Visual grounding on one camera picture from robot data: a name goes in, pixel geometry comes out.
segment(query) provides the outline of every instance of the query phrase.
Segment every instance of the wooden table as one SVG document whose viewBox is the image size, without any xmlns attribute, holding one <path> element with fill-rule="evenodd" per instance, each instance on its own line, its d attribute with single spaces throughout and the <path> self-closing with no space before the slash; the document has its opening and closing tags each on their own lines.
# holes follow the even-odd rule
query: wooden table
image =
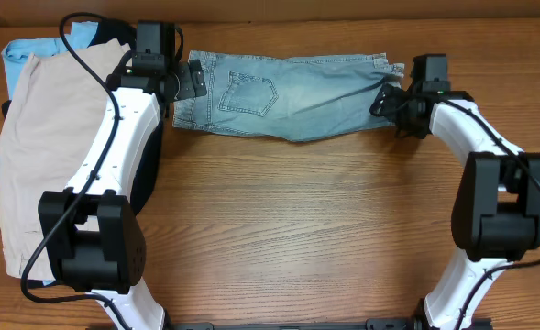
<svg viewBox="0 0 540 330">
<path fill-rule="evenodd" d="M 182 28 L 188 50 L 281 58 L 387 52 L 408 68 L 415 55 L 445 52 L 454 88 L 473 95 L 510 141 L 540 151 L 540 19 Z M 49 36 L 55 27 L 0 28 L 0 51 L 12 39 Z M 5 99 L 0 59 L 0 104 Z M 0 131 L 2 124 L 0 113 Z M 293 144 L 168 125 L 163 143 L 156 191 L 138 221 L 149 247 L 144 277 L 175 322 L 407 316 L 453 252 L 449 219 L 462 169 L 433 137 L 397 140 L 393 129 L 380 129 Z M 506 272 L 477 315 L 491 316 L 496 329 L 540 329 L 540 269 Z M 18 280 L 6 276 L 0 237 L 0 328 L 108 322 L 95 302 L 23 298 Z"/>
</svg>

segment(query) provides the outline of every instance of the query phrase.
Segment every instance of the light blue denim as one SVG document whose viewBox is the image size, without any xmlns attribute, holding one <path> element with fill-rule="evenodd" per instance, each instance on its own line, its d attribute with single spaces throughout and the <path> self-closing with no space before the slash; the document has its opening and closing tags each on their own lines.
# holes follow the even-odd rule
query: light blue denim
<svg viewBox="0 0 540 330">
<path fill-rule="evenodd" d="M 98 23 L 74 22 L 70 34 L 66 35 L 68 43 L 74 50 L 82 50 L 93 41 Z M 13 92 L 19 80 L 21 70 L 28 61 L 29 54 L 34 53 L 38 57 L 49 57 L 67 51 L 60 38 L 39 38 L 13 40 L 1 52 L 5 65 L 6 88 L 9 91 L 9 99 L 13 99 Z"/>
<path fill-rule="evenodd" d="M 191 51 L 207 96 L 174 104 L 174 127 L 311 141 L 392 123 L 369 114 L 383 82 L 403 77 L 385 54 L 279 60 Z"/>
</svg>

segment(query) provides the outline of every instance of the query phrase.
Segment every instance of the denim shorts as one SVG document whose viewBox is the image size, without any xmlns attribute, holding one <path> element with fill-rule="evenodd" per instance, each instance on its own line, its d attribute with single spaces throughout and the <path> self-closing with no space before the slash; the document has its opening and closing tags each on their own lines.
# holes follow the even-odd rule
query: denim shorts
<svg viewBox="0 0 540 330">
<path fill-rule="evenodd" d="M 208 93 L 177 102 L 174 127 L 290 141 L 391 126 L 369 107 L 404 70 L 385 54 L 280 60 L 191 51 L 190 60 L 201 61 Z"/>
</svg>

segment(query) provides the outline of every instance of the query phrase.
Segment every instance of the pocket stitching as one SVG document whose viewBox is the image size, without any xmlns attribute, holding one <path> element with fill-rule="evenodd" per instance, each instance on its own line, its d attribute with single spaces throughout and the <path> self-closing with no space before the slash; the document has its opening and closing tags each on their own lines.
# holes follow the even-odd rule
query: pocket stitching
<svg viewBox="0 0 540 330">
<path fill-rule="evenodd" d="M 237 87 L 237 86 L 241 85 L 242 83 L 251 82 L 251 81 L 267 83 L 268 86 L 271 88 L 271 93 L 273 94 L 273 96 L 271 97 L 268 104 L 260 112 L 255 111 L 255 110 L 251 110 L 251 109 L 246 109 L 246 108 L 229 106 L 229 105 L 225 104 L 226 103 L 226 97 L 227 97 L 229 91 L 231 90 L 231 88 L 234 85 Z M 271 79 L 261 78 L 261 77 L 248 75 L 248 74 L 245 74 L 245 73 L 239 73 L 239 72 L 230 71 L 229 72 L 229 86 L 226 88 L 226 91 L 221 96 L 221 100 L 219 102 L 218 109 L 221 110 L 221 111 L 227 111 L 227 112 L 235 111 L 235 112 L 240 112 L 240 113 L 252 114 L 254 116 L 265 116 L 268 113 L 268 111 L 270 110 L 270 108 L 276 103 L 276 101 L 278 101 L 278 97 L 279 97 L 278 96 L 278 91 L 276 91 L 276 86 L 273 84 L 273 81 Z"/>
</svg>

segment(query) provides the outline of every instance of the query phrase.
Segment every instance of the black cable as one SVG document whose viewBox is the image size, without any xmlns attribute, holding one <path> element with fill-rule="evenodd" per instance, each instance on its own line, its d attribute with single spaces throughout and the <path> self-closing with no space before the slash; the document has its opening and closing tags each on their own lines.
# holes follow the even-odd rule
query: black cable
<svg viewBox="0 0 540 330">
<path fill-rule="evenodd" d="M 455 102 L 452 102 L 451 100 L 447 100 L 443 98 L 440 95 L 431 95 L 431 94 L 421 94 L 421 93 L 415 93 L 415 89 L 412 89 L 409 92 L 405 92 L 400 88 L 394 88 L 394 92 L 396 94 L 392 95 L 385 95 L 381 98 L 376 99 L 376 103 L 379 103 L 385 99 L 393 98 L 393 97 L 399 97 L 401 99 L 405 99 L 404 102 L 397 106 L 396 108 L 386 111 L 385 113 L 381 112 L 379 108 L 373 108 L 370 109 L 370 112 L 373 116 L 392 116 L 397 115 L 396 119 L 400 120 L 402 116 L 402 110 L 406 109 L 408 102 L 414 98 L 417 99 L 425 99 L 432 103 L 445 103 L 447 105 L 453 106 L 463 114 L 470 116 L 480 127 L 483 129 L 483 131 L 491 138 L 493 143 L 498 146 L 506 155 L 508 155 L 510 158 L 514 160 L 516 165 L 524 172 L 526 176 L 530 179 L 530 181 L 533 183 L 533 185 L 536 187 L 536 189 L 540 192 L 540 182 L 536 179 L 534 175 L 530 172 L 526 164 L 524 164 L 516 154 L 514 154 L 510 149 L 508 149 L 502 142 L 502 139 L 497 137 L 494 132 L 490 129 L 490 127 L 476 114 L 474 114 L 470 109 L 467 109 L 459 104 L 456 104 Z M 473 297 L 475 296 L 476 292 L 479 290 L 483 282 L 487 279 L 491 278 L 491 275 L 495 272 L 501 271 L 501 270 L 517 270 L 517 269 L 524 269 L 524 268 L 531 268 L 535 266 L 540 265 L 540 259 L 535 261 L 529 261 L 529 262 L 518 262 L 513 263 L 510 265 L 503 265 L 499 267 L 494 267 L 493 269 L 487 270 L 481 278 L 476 282 L 475 286 L 471 289 L 469 292 L 469 295 L 465 302 L 463 303 L 463 307 L 461 308 L 461 312 L 459 313 L 459 318 L 457 319 L 457 323 L 455 326 L 455 330 L 460 330 L 461 325 L 463 324 L 463 319 L 467 313 L 467 309 L 469 308 L 469 305 L 471 304 L 471 301 L 473 300 Z"/>
<path fill-rule="evenodd" d="M 178 46 L 178 51 L 176 52 L 176 55 L 173 59 L 176 61 L 176 63 L 179 63 L 182 59 L 182 54 L 184 53 L 184 33 L 177 24 L 174 24 L 174 30 L 176 30 L 176 32 L 178 32 L 178 35 L 180 36 L 180 46 Z"/>
<path fill-rule="evenodd" d="M 108 154 L 108 150 L 111 148 L 111 145 L 113 144 L 113 140 L 115 139 L 116 130 L 118 128 L 120 116 L 119 116 L 119 105 L 118 102 L 115 99 L 115 96 L 113 93 L 106 87 L 105 82 L 101 80 L 101 78 L 86 64 L 84 61 L 76 54 L 74 49 L 70 46 L 68 43 L 68 40 L 66 39 L 66 36 L 64 34 L 64 26 L 66 25 L 66 22 L 73 18 L 73 17 L 95 17 L 99 19 L 105 19 L 105 17 L 93 14 L 93 13 L 72 13 L 67 16 L 65 16 L 61 22 L 60 22 L 60 38 L 61 41 L 64 43 L 64 46 L 66 49 L 70 52 L 70 54 L 74 57 L 74 59 L 82 65 L 82 67 L 90 73 L 91 76 L 103 87 L 103 89 L 106 91 L 108 96 L 110 97 L 111 101 L 113 102 L 113 107 L 115 111 L 115 116 L 113 118 L 113 128 L 111 129 L 111 133 L 105 143 L 105 147 L 103 148 L 103 151 L 101 152 L 98 160 L 96 161 L 96 164 L 94 165 L 93 170 L 91 170 L 90 175 L 88 176 L 88 180 L 84 184 L 84 186 L 81 188 L 81 190 L 78 192 L 78 195 L 76 198 L 72 201 L 70 206 L 66 209 L 64 214 L 60 217 L 56 225 L 48 232 L 48 234 L 43 238 L 41 243 L 39 243 L 38 247 L 35 249 L 33 254 L 31 255 L 31 258 L 29 258 L 29 261 L 25 268 L 23 268 L 23 273 L 21 274 L 21 291 L 23 292 L 23 295 L 26 296 L 28 299 L 30 299 L 32 302 L 35 303 L 64 303 L 64 302 L 74 302 L 74 301 L 80 301 L 80 300 L 97 300 L 100 302 L 105 303 L 105 307 L 109 307 L 113 314 L 115 315 L 116 320 L 123 326 L 125 330 L 131 330 L 131 328 L 127 325 L 125 320 L 123 319 L 123 316 L 119 312 L 119 310 L 116 308 L 116 306 L 113 304 L 111 300 L 104 297 L 101 294 L 98 293 L 90 293 L 85 295 L 73 295 L 73 296 L 66 296 L 66 297 L 55 297 L 55 298 L 41 298 L 33 293 L 31 293 L 28 289 L 28 276 L 31 272 L 31 268 L 35 264 L 35 261 L 38 259 L 39 255 L 41 254 L 41 251 L 48 245 L 48 242 L 50 239 L 55 235 L 56 231 L 60 228 L 60 226 L 63 226 L 64 223 L 67 222 L 67 220 L 70 218 L 70 215 L 72 212 L 76 209 L 76 206 L 80 203 L 81 199 L 84 197 L 84 195 L 88 192 L 91 185 L 94 182 L 94 179 L 96 179 L 96 175 L 98 171 L 100 170 L 101 166 L 103 165 L 103 162 L 105 161 L 106 155 Z"/>
</svg>

